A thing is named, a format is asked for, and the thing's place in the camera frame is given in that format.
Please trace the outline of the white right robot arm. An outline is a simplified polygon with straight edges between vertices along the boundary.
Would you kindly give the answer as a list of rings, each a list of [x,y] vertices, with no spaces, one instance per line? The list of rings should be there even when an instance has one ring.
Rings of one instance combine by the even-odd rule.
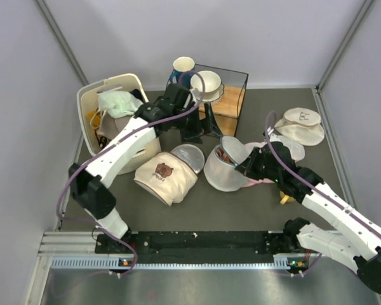
[[[321,216],[334,235],[304,219],[289,221],[283,241],[293,252],[301,248],[326,255],[349,268],[372,291],[381,294],[381,227],[346,203],[316,172],[297,165],[290,150],[268,140],[236,161],[249,179],[269,179],[279,190]]]

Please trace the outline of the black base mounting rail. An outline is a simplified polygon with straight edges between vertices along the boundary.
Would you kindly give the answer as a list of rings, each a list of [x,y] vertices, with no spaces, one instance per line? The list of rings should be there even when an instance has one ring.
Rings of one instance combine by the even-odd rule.
[[[276,254],[308,250],[282,232],[268,231],[141,231],[123,236],[140,264],[242,264],[272,262]]]

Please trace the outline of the beige trimmed cream mesh bag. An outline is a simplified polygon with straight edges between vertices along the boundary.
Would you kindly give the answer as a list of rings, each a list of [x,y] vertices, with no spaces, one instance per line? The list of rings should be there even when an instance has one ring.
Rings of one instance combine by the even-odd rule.
[[[274,129],[303,146],[316,146],[325,138],[320,114],[301,107],[288,109]]]

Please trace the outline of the cream plastic laundry basket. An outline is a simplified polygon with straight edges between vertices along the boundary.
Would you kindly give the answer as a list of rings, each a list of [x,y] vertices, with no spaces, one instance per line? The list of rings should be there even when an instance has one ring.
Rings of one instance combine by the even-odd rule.
[[[97,114],[98,97],[103,92],[130,92],[142,102],[148,98],[142,83],[133,73],[121,74],[82,87],[77,93],[77,109],[84,141],[94,156],[113,140],[128,124],[130,117],[114,119],[108,114]]]

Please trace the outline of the cream ceramic bowl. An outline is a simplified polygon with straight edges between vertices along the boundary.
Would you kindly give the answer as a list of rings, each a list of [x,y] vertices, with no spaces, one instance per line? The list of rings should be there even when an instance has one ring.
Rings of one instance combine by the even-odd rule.
[[[203,81],[198,75],[193,75],[190,81],[191,89],[197,88],[201,92],[201,98],[205,93],[211,93],[217,90],[222,84],[220,76],[213,71],[199,71],[198,74],[202,77]]]

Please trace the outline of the orange bra in bag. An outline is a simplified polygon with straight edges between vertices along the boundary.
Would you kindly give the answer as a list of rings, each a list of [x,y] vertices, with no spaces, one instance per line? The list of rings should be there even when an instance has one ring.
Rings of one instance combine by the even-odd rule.
[[[221,159],[222,161],[232,164],[231,159],[228,157],[226,152],[221,147],[216,148],[215,153],[218,156],[218,158]]]

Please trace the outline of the blue ceramic mug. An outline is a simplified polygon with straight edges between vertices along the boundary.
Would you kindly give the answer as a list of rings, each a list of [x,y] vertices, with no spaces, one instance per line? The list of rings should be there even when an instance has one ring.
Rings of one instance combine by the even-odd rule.
[[[171,83],[177,83],[191,88],[191,78],[193,76],[193,70],[195,69],[195,61],[190,57],[178,57],[173,62],[173,72],[169,77]]]

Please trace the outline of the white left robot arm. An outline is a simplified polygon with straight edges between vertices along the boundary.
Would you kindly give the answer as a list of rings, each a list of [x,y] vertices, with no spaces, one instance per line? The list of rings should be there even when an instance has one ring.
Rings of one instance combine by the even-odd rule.
[[[150,141],[171,128],[185,140],[196,140],[207,132],[197,109],[203,103],[206,86],[187,89],[172,83],[155,102],[142,104],[118,136],[82,165],[69,168],[73,199],[99,228],[110,234],[109,244],[118,252],[131,246],[128,225],[116,210],[109,187],[121,169]]]

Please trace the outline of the silver round insulated pad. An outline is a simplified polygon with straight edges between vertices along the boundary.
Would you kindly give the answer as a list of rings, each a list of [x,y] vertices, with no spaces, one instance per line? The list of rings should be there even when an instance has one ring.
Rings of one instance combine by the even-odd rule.
[[[204,168],[205,157],[200,150],[195,145],[192,144],[181,144],[176,146],[171,150],[171,153],[187,163],[190,168],[198,175]]]

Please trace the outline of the yellow ceramic mug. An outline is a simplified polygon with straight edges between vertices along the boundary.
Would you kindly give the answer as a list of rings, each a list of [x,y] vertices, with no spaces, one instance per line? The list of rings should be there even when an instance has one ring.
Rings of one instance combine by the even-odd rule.
[[[282,204],[282,205],[284,205],[284,204],[286,204],[286,203],[291,203],[291,202],[294,202],[294,201],[295,201],[295,199],[294,199],[293,197],[291,197],[291,196],[285,194],[285,193],[282,192],[282,191],[280,191],[279,194],[280,194],[280,198],[281,198],[281,200],[280,200],[280,204]]]

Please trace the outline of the blue zipper white mesh bag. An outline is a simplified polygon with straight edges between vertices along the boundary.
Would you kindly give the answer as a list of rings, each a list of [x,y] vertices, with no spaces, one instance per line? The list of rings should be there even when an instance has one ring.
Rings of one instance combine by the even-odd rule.
[[[218,147],[226,152],[232,164],[218,158],[215,153],[215,149]],[[220,143],[209,154],[204,165],[206,180],[219,191],[233,192],[239,190],[247,183],[248,178],[236,171],[235,167],[241,164],[248,155],[248,151],[237,138],[223,136]]]

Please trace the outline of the pile of clothes in basket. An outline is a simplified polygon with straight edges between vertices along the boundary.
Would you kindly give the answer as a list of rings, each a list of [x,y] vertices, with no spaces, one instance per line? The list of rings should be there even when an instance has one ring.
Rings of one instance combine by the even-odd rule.
[[[89,112],[86,117],[100,149],[123,129],[123,118],[132,117],[143,103],[143,96],[138,89],[108,90],[98,95],[95,110]]]

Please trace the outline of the pink trimmed mesh laundry bag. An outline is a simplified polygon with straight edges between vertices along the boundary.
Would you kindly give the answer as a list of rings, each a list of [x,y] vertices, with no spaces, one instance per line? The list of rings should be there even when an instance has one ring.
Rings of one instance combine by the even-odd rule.
[[[286,146],[290,150],[291,158],[293,161],[298,162],[304,159],[305,157],[305,150],[303,145],[299,144],[297,141],[286,137],[284,135],[270,135],[271,142],[281,142],[284,146]],[[264,145],[266,145],[266,142],[250,142],[244,145],[246,150],[250,153],[252,152],[253,148],[259,147],[262,148]],[[248,179],[247,183],[243,187],[251,187],[257,184],[273,184],[274,182],[269,179],[260,179],[260,180],[254,180],[254,179]]]

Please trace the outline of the white scalloped plate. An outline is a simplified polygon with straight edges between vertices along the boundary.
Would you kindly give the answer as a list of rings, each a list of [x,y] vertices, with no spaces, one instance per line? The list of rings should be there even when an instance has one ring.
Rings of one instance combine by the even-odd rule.
[[[193,88],[191,90],[192,94],[195,96],[197,100],[201,100],[204,103],[217,103],[224,94],[224,84],[222,83],[216,91],[211,93],[205,93],[203,98],[201,98],[201,92],[197,88]]]

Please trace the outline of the bear print cream bag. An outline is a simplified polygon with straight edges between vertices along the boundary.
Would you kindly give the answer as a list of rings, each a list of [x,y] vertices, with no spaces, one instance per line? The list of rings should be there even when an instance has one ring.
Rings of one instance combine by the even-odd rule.
[[[165,205],[172,206],[184,200],[197,182],[197,175],[186,162],[162,152],[137,168],[133,180]]]

